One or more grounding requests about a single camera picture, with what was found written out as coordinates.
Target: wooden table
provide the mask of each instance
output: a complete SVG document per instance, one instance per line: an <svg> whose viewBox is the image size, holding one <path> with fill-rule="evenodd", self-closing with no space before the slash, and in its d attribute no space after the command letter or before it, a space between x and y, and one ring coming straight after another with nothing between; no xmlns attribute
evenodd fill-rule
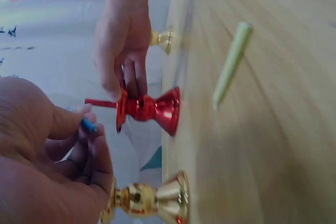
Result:
<svg viewBox="0 0 336 224"><path fill-rule="evenodd" d="M254 32L215 111L239 22ZM172 0L170 26L163 177L186 171L190 224L336 223L336 0Z"/></svg>

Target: finger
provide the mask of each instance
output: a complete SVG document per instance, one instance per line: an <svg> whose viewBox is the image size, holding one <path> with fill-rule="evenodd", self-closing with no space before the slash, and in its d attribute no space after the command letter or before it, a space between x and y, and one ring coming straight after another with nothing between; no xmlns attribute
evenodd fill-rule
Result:
<svg viewBox="0 0 336 224"><path fill-rule="evenodd" d="M124 78L126 82L128 96L132 98L137 98L138 89L135 79L135 68L134 68L134 62L131 60L126 60L124 63Z"/></svg>
<svg viewBox="0 0 336 224"><path fill-rule="evenodd" d="M82 108L75 109L74 111L85 113L87 119L92 123L96 123L97 117L91 111L91 108L92 106L90 104L85 104ZM79 132L76 132L75 135L64 140L47 139L45 143L46 153L52 161L59 161L71 150L76 141L80 141L82 138L86 139L86 136L83 135L82 130L80 130Z"/></svg>
<svg viewBox="0 0 336 224"><path fill-rule="evenodd" d="M108 93L113 102L117 102L121 97L121 90L118 78L114 72L114 56L111 53L98 51L94 54L100 84Z"/></svg>
<svg viewBox="0 0 336 224"><path fill-rule="evenodd" d="M135 77L137 80L137 87L139 95L147 94L147 77L146 77L146 50L144 56L140 57L138 61L134 62Z"/></svg>
<svg viewBox="0 0 336 224"><path fill-rule="evenodd" d="M122 71L121 65L116 65L114 71L115 75L117 76L118 82L121 83L124 80L124 72Z"/></svg>
<svg viewBox="0 0 336 224"><path fill-rule="evenodd" d="M91 155L89 155L84 171L82 172L82 175L80 175L79 178L76 179L76 181L89 185L91 182L91 177L92 177L92 157Z"/></svg>
<svg viewBox="0 0 336 224"><path fill-rule="evenodd" d="M88 144L76 142L69 157L55 164L57 170L65 177L74 180L77 179L85 168L88 160Z"/></svg>
<svg viewBox="0 0 336 224"><path fill-rule="evenodd" d="M99 198L105 200L110 195L113 170L110 151L101 124L98 126L97 136L89 140L88 144L92 157L92 178L90 187L97 193Z"/></svg>
<svg viewBox="0 0 336 224"><path fill-rule="evenodd" d="M60 108L53 107L53 123L49 133L49 139L63 140L74 135L80 126L81 120L85 113L71 112Z"/></svg>

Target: hand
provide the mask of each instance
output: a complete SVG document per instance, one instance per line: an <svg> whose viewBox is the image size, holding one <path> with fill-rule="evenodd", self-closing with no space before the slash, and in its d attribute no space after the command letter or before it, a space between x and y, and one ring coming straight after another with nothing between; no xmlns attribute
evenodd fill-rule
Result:
<svg viewBox="0 0 336 224"><path fill-rule="evenodd" d="M147 93L145 59L150 40L148 0L106 0L96 27L93 58L112 101L120 99L123 80L129 96Z"/></svg>
<svg viewBox="0 0 336 224"><path fill-rule="evenodd" d="M112 164L102 125L86 132L84 116L96 121L89 106L69 112L26 80L0 78L0 223L98 222Z"/></svg>

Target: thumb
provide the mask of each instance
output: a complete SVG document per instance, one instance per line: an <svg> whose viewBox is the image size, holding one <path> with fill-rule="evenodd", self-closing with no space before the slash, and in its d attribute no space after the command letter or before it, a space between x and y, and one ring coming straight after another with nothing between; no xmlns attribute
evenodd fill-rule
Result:
<svg viewBox="0 0 336 224"><path fill-rule="evenodd" d="M112 102L118 102L121 98L121 89L114 71L114 57L99 54L94 62L99 73L101 86L106 90Z"/></svg>
<svg viewBox="0 0 336 224"><path fill-rule="evenodd" d="M53 121L48 138L62 140L74 135L80 127L84 114L85 111L71 112L54 105Z"/></svg>

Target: gold candle holder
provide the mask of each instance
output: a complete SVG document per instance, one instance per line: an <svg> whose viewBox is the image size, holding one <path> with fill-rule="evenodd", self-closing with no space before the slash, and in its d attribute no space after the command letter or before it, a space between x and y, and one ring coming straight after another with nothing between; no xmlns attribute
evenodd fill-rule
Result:
<svg viewBox="0 0 336 224"><path fill-rule="evenodd" d="M100 215L102 224L108 224L119 207L133 218L159 216L166 224L188 224L189 186L186 173L181 171L160 188L133 183L120 190L113 179L111 197Z"/></svg>

